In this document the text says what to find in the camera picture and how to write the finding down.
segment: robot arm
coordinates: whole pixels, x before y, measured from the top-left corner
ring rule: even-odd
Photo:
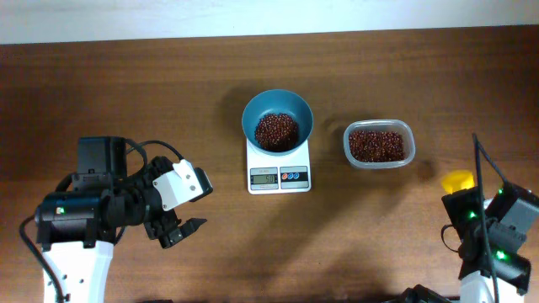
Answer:
[[[151,240],[158,239],[162,248],[169,248],[206,222],[192,218],[180,226],[173,211],[212,192],[202,169],[183,158],[172,163],[155,157],[127,177],[125,142],[118,137],[80,139],[78,169],[72,175],[74,190],[65,191],[69,182],[64,183],[35,212],[37,242],[64,301],[103,301],[114,245],[119,241],[117,228],[144,224]],[[45,302],[56,302],[53,281],[47,272],[44,276]]]

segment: black robot component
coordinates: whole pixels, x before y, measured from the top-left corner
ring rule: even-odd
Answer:
[[[143,167],[127,176],[125,144],[141,153]],[[56,192],[48,194],[35,212],[38,243],[44,251],[52,243],[82,241],[94,247],[96,241],[116,243],[116,229],[144,224],[150,239],[169,248],[194,233],[205,222],[190,219],[179,226],[173,210],[163,210],[161,195],[152,182],[173,170],[166,157],[147,163],[146,153],[135,142],[119,137],[81,138],[78,142],[77,172],[62,180]],[[203,194],[213,190],[207,176],[195,169]],[[67,192],[70,181],[73,191]]]
[[[459,279],[480,270],[490,277],[488,255],[482,245],[479,220],[478,187],[442,197],[442,201],[461,239],[462,259]],[[529,190],[506,182],[485,210],[490,252],[498,277],[516,287],[520,295],[528,291],[531,263],[517,254],[526,233],[539,215],[537,197]]]

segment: white bracket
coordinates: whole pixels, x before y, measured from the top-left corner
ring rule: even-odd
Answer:
[[[166,211],[203,194],[195,170],[189,161],[183,159],[172,166],[172,171],[153,180],[153,187],[161,195],[163,210]]]

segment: white wall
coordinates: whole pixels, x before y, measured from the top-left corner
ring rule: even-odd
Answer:
[[[539,0],[0,0],[0,44],[539,24]]]

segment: white scale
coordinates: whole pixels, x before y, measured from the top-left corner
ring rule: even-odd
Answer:
[[[247,141],[247,187],[251,194],[286,194],[311,189],[308,141],[294,152],[271,156]]]

